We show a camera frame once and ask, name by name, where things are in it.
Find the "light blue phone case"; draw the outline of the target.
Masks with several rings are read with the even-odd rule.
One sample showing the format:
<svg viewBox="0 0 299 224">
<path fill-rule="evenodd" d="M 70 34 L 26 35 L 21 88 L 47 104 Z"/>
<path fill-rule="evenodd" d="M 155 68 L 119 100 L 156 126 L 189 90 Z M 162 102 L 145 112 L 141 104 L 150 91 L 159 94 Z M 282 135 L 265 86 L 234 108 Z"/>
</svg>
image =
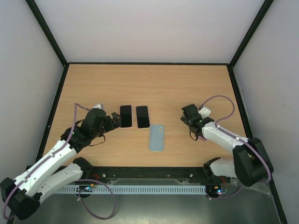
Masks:
<svg viewBox="0 0 299 224">
<path fill-rule="evenodd" d="M 164 150 L 164 126 L 151 125 L 149 134 L 149 150 L 162 152 Z"/>
</svg>

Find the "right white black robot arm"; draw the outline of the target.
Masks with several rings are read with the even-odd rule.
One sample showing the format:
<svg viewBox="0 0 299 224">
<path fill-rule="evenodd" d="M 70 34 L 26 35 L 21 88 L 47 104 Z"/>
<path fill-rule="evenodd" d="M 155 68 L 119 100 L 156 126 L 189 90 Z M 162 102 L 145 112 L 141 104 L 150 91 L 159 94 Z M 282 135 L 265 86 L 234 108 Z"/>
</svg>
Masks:
<svg viewBox="0 0 299 224">
<path fill-rule="evenodd" d="M 217 159 L 205 169 L 204 178 L 207 182 L 215 182 L 220 175 L 237 178 L 246 187 L 271 180 L 274 168 L 259 138 L 238 136 L 221 127 L 212 118 L 202 118 L 201 115 L 183 115 L 181 121 L 197 138 L 211 140 L 233 155 L 232 161 Z"/>
</svg>

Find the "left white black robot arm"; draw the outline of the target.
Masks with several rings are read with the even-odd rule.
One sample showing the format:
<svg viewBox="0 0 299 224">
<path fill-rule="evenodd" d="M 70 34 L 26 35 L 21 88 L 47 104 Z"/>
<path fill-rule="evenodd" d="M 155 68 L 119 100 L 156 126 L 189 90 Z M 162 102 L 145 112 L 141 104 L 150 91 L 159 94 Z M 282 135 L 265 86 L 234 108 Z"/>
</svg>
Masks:
<svg viewBox="0 0 299 224">
<path fill-rule="evenodd" d="M 33 215 L 41 203 L 57 190 L 71 182 L 88 182 L 93 166 L 82 157 L 76 158 L 62 170 L 59 168 L 82 149 L 91 145 L 97 137 L 104 137 L 121 126 L 117 113 L 107 115 L 101 108 L 90 109 L 85 119 L 73 120 L 70 128 L 61 135 L 54 147 L 24 173 L 0 183 L 1 198 L 4 202 L 3 218 L 9 208 L 20 220 Z"/>
</svg>

